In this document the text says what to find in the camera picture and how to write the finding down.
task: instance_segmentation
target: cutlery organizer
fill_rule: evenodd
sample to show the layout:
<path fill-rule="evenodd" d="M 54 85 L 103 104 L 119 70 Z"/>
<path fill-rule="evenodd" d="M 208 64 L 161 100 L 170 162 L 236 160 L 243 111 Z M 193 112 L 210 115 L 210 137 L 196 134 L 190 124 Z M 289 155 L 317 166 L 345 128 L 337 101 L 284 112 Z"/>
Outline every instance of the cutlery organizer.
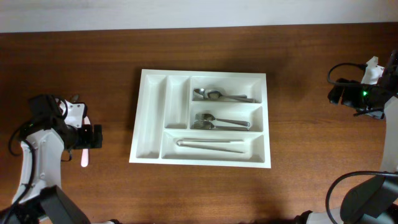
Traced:
<path fill-rule="evenodd" d="M 194 96 L 195 88 L 247 95 L 256 102 L 224 97 L 203 100 Z M 197 113 L 249 121 L 250 131 L 193 129 Z M 221 121 L 212 123 L 236 126 Z M 178 146 L 176 142 L 184 138 L 243 140 L 200 144 L 244 153 Z M 142 70 L 129 162 L 271 168 L 266 74 Z"/>

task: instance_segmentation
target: metal fork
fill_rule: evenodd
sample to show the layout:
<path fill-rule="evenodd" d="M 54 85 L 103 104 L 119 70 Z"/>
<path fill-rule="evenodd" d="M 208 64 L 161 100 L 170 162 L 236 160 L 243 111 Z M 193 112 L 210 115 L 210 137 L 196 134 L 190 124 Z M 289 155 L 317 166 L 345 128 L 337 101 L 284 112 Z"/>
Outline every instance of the metal fork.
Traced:
<path fill-rule="evenodd" d="M 215 126 L 210 121 L 196 121 L 193 124 L 194 129 L 211 130 L 211 129 L 224 129 L 228 131 L 249 131 L 249 128 L 244 127 L 227 127 L 227 126 Z"/>
<path fill-rule="evenodd" d="M 202 114 L 198 113 L 195 115 L 195 119 L 198 121 L 222 121 L 222 122 L 227 122 L 231 124 L 237 124 L 245 127 L 250 127 L 250 122 L 247 121 L 235 121 L 235 120 L 230 120 L 230 119 L 219 119 L 215 118 L 212 114 Z"/>

